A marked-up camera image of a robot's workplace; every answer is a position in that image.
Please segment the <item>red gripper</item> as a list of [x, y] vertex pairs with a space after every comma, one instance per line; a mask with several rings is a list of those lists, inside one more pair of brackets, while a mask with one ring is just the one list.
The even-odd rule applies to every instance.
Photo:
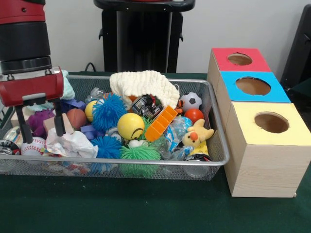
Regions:
[[4, 106], [15, 106], [24, 143], [30, 144], [33, 141], [30, 126], [27, 125], [22, 111], [22, 105], [29, 100], [53, 100], [56, 134], [62, 137], [66, 133], [59, 99], [63, 92], [64, 78], [60, 67], [0, 76], [0, 100]]

